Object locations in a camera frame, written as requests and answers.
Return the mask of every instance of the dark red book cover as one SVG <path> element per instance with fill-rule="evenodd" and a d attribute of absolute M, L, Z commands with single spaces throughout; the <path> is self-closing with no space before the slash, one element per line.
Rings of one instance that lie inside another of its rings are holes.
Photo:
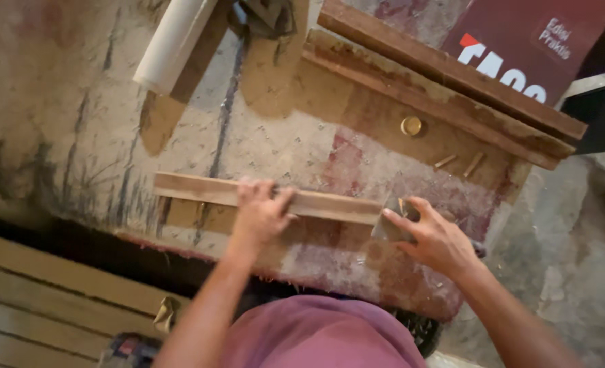
<path fill-rule="evenodd" d="M 441 49 L 553 106 L 605 28 L 605 1 L 473 0 Z"/>

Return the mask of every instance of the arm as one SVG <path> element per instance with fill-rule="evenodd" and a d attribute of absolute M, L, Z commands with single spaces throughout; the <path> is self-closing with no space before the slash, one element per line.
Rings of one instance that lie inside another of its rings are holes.
<path fill-rule="evenodd" d="M 421 221 L 411 222 L 390 210 L 383 210 L 383 214 L 411 232 L 418 243 L 395 245 L 456 283 L 484 324 L 505 366 L 583 367 L 575 353 L 479 262 L 470 240 L 458 226 L 445 220 L 426 200 L 410 197 L 408 201 L 421 213 Z"/>
<path fill-rule="evenodd" d="M 294 189 L 271 199 L 274 181 L 241 180 L 239 211 L 225 254 L 155 358 L 155 368 L 219 365 L 225 335 L 236 305 L 260 251 L 277 237 L 295 215 L 286 213 Z"/>

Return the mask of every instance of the concrete floor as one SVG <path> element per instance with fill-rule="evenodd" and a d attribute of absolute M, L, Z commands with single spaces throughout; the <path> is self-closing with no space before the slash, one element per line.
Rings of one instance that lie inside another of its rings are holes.
<path fill-rule="evenodd" d="M 486 264 L 588 367 L 605 367 L 605 153 L 533 168 Z M 503 367 L 467 305 L 438 348 Z"/>

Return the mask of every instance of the stacked wooden boards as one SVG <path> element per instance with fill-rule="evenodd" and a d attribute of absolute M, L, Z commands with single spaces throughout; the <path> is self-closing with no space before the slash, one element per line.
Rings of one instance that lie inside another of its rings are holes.
<path fill-rule="evenodd" d="M 163 338 L 164 297 L 188 299 L 0 238 L 0 367 L 95 367 L 121 332 Z"/>
<path fill-rule="evenodd" d="M 312 30 L 303 58 L 552 170 L 586 125 L 426 46 L 340 0 L 318 23 L 374 51 Z"/>

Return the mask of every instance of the wood grain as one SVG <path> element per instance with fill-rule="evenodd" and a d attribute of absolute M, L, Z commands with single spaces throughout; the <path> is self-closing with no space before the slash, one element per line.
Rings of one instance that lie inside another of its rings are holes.
<path fill-rule="evenodd" d="M 118 305 L 156 314 L 164 297 L 189 299 L 0 238 L 0 267 Z"/>
<path fill-rule="evenodd" d="M 163 197 L 198 200 L 236 206 L 238 182 L 157 172 L 153 193 Z M 350 223 L 373 225 L 380 214 L 380 203 L 354 197 L 299 190 L 289 207 L 290 213 Z"/>
<path fill-rule="evenodd" d="M 14 368 L 94 368 L 94 360 L 0 334 L 0 365 Z"/>
<path fill-rule="evenodd" d="M 2 270 L 0 270 L 0 303 L 30 310 L 54 320 L 87 327 L 109 337 L 127 331 L 135 331 L 151 337 L 163 337 L 153 328 L 153 319 L 150 317 Z"/>
<path fill-rule="evenodd" d="M 586 131 L 583 122 L 522 95 L 340 0 L 323 3 L 318 24 L 554 137 L 578 140 Z"/>
<path fill-rule="evenodd" d="M 490 107 L 451 91 L 390 60 L 322 31 L 309 33 L 302 57 L 315 65 L 412 106 L 437 121 L 463 129 L 530 163 L 553 170 L 574 147 Z"/>
<path fill-rule="evenodd" d="M 0 304 L 0 331 L 98 359 L 109 337 Z"/>

